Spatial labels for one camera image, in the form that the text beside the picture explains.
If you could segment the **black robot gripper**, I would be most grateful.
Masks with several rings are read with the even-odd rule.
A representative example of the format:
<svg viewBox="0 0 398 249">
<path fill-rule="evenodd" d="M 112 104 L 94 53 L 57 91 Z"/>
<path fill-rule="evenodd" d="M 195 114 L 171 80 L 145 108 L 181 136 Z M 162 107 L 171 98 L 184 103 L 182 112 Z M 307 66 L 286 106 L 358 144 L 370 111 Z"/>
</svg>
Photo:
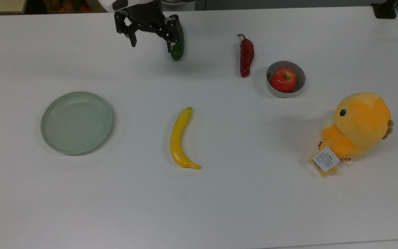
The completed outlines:
<svg viewBox="0 0 398 249">
<path fill-rule="evenodd" d="M 116 32 L 125 35 L 131 46 L 136 47 L 136 31 L 142 30 L 157 35 L 165 35 L 169 53 L 179 53 L 181 47 L 181 24 L 177 14 L 164 17 L 160 0 L 151 0 L 125 8 L 127 15 L 115 12 Z M 126 25 L 128 17 L 131 24 Z"/>
</svg>

